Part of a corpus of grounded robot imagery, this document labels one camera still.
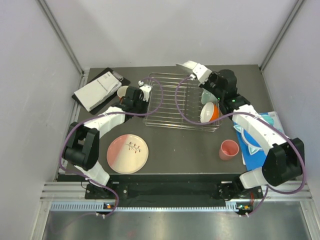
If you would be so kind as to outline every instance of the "silver metal floor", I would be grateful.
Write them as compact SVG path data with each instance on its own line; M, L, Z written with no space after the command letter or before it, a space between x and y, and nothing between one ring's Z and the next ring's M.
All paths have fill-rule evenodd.
M265 202L255 215L233 212L116 212L105 220L83 212L50 212L43 240L310 240L299 202Z

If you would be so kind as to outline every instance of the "black base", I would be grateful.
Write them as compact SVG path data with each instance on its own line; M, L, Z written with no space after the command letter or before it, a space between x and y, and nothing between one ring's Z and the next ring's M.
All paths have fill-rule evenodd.
M119 207L224 207L228 183L233 174L133 174L112 175L108 187L119 195ZM115 199L113 193L92 184L87 185L85 199ZM254 197L261 199L258 187ZM248 199L250 193L231 198Z

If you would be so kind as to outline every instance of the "white paper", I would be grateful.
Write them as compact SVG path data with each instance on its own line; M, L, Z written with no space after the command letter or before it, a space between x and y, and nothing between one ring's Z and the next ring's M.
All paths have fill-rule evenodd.
M74 92L74 94L84 108L90 112L114 94L120 87L121 82L108 71L106 74Z

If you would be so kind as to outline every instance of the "white cup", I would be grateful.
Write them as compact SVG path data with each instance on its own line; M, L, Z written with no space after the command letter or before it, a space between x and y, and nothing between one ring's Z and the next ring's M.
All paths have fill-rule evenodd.
M128 86L122 86L116 91L116 94L118 95L119 98L122 98L126 95Z
M213 95L211 92L203 89L202 95L201 95L201 103L205 105L206 103L217 103L218 99Z

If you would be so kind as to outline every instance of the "plate with leaf design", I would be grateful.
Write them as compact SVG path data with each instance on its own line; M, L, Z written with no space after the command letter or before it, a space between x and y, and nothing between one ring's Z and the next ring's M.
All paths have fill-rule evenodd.
M139 136L126 134L117 137L106 152L106 160L119 174L133 174L147 162L149 149Z

